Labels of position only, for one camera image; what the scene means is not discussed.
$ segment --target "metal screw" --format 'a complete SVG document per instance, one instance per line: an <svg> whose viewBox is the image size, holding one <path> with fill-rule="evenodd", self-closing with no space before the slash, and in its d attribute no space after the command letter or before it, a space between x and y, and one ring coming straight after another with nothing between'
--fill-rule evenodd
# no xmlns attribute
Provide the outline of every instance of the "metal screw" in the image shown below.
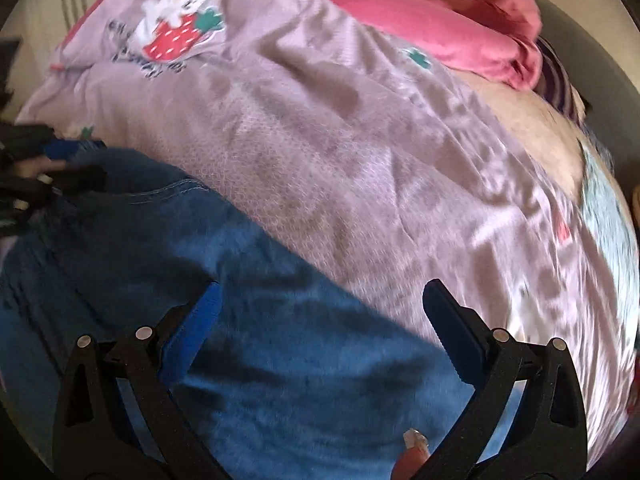
<svg viewBox="0 0 640 480"><path fill-rule="evenodd" d="M556 350L560 350L560 351L566 350L566 343L559 337L556 337L553 340L553 345L556 347Z"/></svg>
<svg viewBox="0 0 640 480"><path fill-rule="evenodd" d="M136 339L140 341L146 341L154 334L154 330L149 326L143 326L136 330Z"/></svg>
<svg viewBox="0 0 640 480"><path fill-rule="evenodd" d="M91 337L83 335L78 339L78 348L87 348L91 344Z"/></svg>
<svg viewBox="0 0 640 480"><path fill-rule="evenodd" d="M14 209L19 209L20 211L27 211L29 208L29 202L25 202L24 200L14 200Z"/></svg>
<svg viewBox="0 0 640 480"><path fill-rule="evenodd" d="M497 330L494 330L494 339L496 341L500 341L501 343L506 343L509 340L509 332L507 332L506 330L503 330L501 328L498 328Z"/></svg>
<svg viewBox="0 0 640 480"><path fill-rule="evenodd" d="M47 186L53 182L53 179L49 175L44 173L38 175L38 180L43 184L47 184Z"/></svg>

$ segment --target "pink cloth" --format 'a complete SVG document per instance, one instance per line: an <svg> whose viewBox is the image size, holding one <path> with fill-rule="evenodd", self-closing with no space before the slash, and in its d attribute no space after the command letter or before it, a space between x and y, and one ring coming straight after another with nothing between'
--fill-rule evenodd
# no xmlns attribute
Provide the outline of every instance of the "pink cloth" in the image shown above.
<svg viewBox="0 0 640 480"><path fill-rule="evenodd" d="M542 56L534 0L331 0L359 21L399 36L440 62L515 89L533 88Z"/></svg>

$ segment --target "light blue fabric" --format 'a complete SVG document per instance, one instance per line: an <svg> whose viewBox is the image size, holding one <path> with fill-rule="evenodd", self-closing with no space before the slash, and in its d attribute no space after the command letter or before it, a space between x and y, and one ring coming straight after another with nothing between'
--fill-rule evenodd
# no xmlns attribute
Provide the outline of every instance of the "light blue fabric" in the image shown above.
<svg viewBox="0 0 640 480"><path fill-rule="evenodd" d="M582 217L613 275L622 335L626 345L632 346L638 334L640 298L635 234L620 209L616 193L589 147L582 144L582 152L585 162Z"/></svg>
<svg viewBox="0 0 640 480"><path fill-rule="evenodd" d="M218 323L174 396L236 479L388 479L402 433L437 446L470 398L440 348L377 316L181 170L83 153L106 193L59 199L0 276L0 367L21 430L50 458L79 335L155 325L212 280ZM508 405L485 455L499 449Z"/></svg>

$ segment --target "strawberry print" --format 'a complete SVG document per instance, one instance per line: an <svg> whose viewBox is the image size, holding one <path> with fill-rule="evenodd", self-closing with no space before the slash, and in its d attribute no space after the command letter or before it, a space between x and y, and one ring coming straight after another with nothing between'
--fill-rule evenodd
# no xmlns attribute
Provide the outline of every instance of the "strawberry print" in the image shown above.
<svg viewBox="0 0 640 480"><path fill-rule="evenodd" d="M560 245L565 245L566 243L571 241L571 229L566 224L562 215L558 212L556 213L556 239Z"/></svg>
<svg viewBox="0 0 640 480"><path fill-rule="evenodd" d="M162 21L154 31L155 40L145 46L142 52L154 61L175 61L198 44L205 34L223 28L222 15L213 9L182 16L180 27L177 28Z"/></svg>

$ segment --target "blue cloth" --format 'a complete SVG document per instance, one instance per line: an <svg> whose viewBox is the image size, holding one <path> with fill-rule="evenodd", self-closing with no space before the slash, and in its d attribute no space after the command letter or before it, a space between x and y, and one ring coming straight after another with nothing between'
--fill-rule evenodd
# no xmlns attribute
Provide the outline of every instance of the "blue cloth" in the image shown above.
<svg viewBox="0 0 640 480"><path fill-rule="evenodd" d="M440 348L383 319L218 193L128 150L79 153L105 193L60 198L0 276L0 368L20 429L50 458L60 374L79 335L112 340L222 286L174 397L237 480L388 479L402 433L436 446L472 394ZM513 418L508 406L486 455Z"/></svg>
<svg viewBox="0 0 640 480"><path fill-rule="evenodd" d="M52 140L42 150L51 160L69 160L79 150L91 148L104 148L105 144L101 140Z"/></svg>
<svg viewBox="0 0 640 480"><path fill-rule="evenodd" d="M580 146L584 155L580 211L611 271L616 288L617 322L622 327L620 337L624 346L630 348L639 340L640 333L640 270L635 233L632 224L625 218L616 191L600 169L590 147L586 143Z"/></svg>

